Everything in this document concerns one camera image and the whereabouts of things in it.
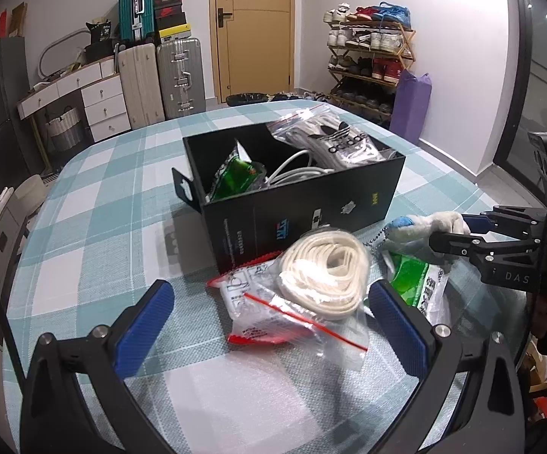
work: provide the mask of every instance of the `drawer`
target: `drawer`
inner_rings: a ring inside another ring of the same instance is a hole
[[[105,60],[101,62],[101,76],[103,78],[114,75],[116,72],[116,67],[114,66],[114,59]]]
[[[56,86],[59,89],[59,96],[66,95],[74,90],[86,87],[94,81],[101,80],[101,66],[99,63],[80,68],[67,77],[57,81]]]
[[[126,113],[120,114],[111,119],[106,119],[100,123],[93,124],[90,127],[92,137],[95,141],[105,140],[106,138],[130,130],[130,122]]]
[[[82,100],[84,101],[84,107],[88,107],[121,93],[122,82],[120,81],[120,75],[115,75],[115,77],[98,81],[96,84],[82,89]]]
[[[19,109],[19,116],[21,119],[26,118],[30,114],[33,114],[38,109],[50,104],[54,100],[59,98],[59,92],[56,87],[56,83],[48,85],[46,88],[34,93],[31,97],[26,98]]]
[[[86,119],[89,125],[96,124],[126,112],[124,95],[116,95],[86,108]]]

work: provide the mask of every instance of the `door handle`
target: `door handle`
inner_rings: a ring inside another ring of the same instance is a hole
[[[223,27],[223,17],[231,17],[233,15],[232,12],[224,12],[223,8],[217,9],[217,18],[219,20],[219,27]]]

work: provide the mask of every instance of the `shoe box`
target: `shoe box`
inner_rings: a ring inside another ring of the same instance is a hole
[[[215,173],[236,139],[250,157],[272,173],[299,149],[272,137],[264,123],[183,138],[193,180],[175,168],[177,196],[201,213],[220,272],[270,252],[287,249],[307,231],[329,224],[362,229],[385,218],[405,157],[358,166],[274,188],[207,201]],[[372,138],[379,149],[387,145]],[[288,169],[304,167],[306,156]]]

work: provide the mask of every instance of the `table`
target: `table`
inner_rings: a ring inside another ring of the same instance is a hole
[[[111,324],[156,278],[169,280],[172,316],[137,377],[126,384],[179,453],[362,453],[390,425],[416,385],[372,325],[362,370],[351,372],[297,350],[227,344],[230,320],[204,283],[217,274],[200,215],[181,202],[170,169],[189,175],[181,138],[274,120],[310,101],[220,109],[166,121],[93,145],[63,169],[31,232],[8,317],[27,370],[38,336],[84,336]],[[366,120],[341,118],[396,148],[406,161],[387,220],[438,210],[479,213],[494,201],[452,169]],[[383,222],[357,233],[373,237]],[[453,328],[502,331],[516,353],[525,294],[481,284],[465,260],[447,287]],[[18,441],[21,396],[3,362],[6,406]],[[117,443],[85,376],[81,388],[105,438]],[[458,376],[429,442],[442,434],[460,392]]]

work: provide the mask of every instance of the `suitcase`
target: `suitcase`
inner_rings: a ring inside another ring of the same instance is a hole
[[[139,129],[164,121],[155,45],[144,44],[120,51],[118,64],[130,127]]]
[[[120,38],[130,43],[153,42],[153,0],[118,0]]]
[[[157,68],[166,119],[206,111],[199,40],[175,39],[157,47]]]

